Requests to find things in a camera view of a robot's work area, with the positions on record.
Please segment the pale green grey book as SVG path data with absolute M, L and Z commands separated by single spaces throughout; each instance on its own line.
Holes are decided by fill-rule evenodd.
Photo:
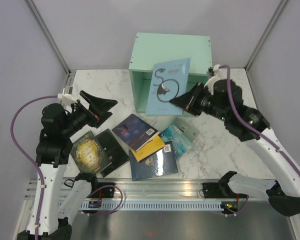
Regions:
M 195 128 L 192 124 L 182 120 L 181 118 L 176 118 L 174 120 L 174 123 L 192 143 L 195 141 L 195 139 L 200 133 L 199 130 Z

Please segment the purple night sky book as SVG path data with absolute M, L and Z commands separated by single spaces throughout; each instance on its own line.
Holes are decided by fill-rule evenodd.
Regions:
M 112 132 L 135 152 L 159 135 L 157 129 L 133 113 L 115 126 Z

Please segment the teal ocean cover book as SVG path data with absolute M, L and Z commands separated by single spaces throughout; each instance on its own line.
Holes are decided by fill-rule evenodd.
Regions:
M 164 129 L 159 136 L 164 142 L 172 141 L 175 157 L 177 159 L 194 146 L 175 123 Z

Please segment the yellow hardcover book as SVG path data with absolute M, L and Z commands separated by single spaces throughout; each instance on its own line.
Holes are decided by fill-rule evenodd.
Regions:
M 135 157 L 137 162 L 140 162 L 150 155 L 156 153 L 161 150 L 165 146 L 163 140 L 157 135 L 152 141 L 148 142 L 145 146 L 143 146 L 139 151 L 134 151 L 131 149 L 133 156 Z

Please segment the dark blue hardcover book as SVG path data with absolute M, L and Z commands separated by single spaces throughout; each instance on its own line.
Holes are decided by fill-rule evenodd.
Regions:
M 177 174 L 179 172 L 172 141 L 165 142 L 162 149 L 139 162 L 131 150 L 128 152 L 133 181 Z

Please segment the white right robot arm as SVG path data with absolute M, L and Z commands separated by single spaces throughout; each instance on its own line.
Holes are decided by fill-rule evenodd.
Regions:
M 244 105 L 242 88 L 233 80 L 215 76 L 206 84 L 198 82 L 170 103 L 191 115 L 205 113 L 221 120 L 225 129 L 249 147 L 274 176 L 273 180 L 265 180 L 228 171 L 218 181 L 222 196 L 256 197 L 268 201 L 283 216 L 300 214 L 300 166 L 284 152 L 266 118 Z

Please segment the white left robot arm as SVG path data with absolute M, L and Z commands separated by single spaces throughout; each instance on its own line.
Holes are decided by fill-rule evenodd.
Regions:
M 63 177 L 73 148 L 71 137 L 84 126 L 100 127 L 112 113 L 117 100 L 95 97 L 85 91 L 80 96 L 88 107 L 75 100 L 70 94 L 55 96 L 71 107 L 71 112 L 60 103 L 51 103 L 42 109 L 43 126 L 36 158 L 24 153 L 37 171 L 37 186 L 30 221 L 26 230 L 18 233 L 18 240 L 69 240 L 72 235 L 73 221 L 88 197 L 93 198 L 101 190 L 93 173 L 80 173 L 75 179 L 69 195 L 59 203 Z

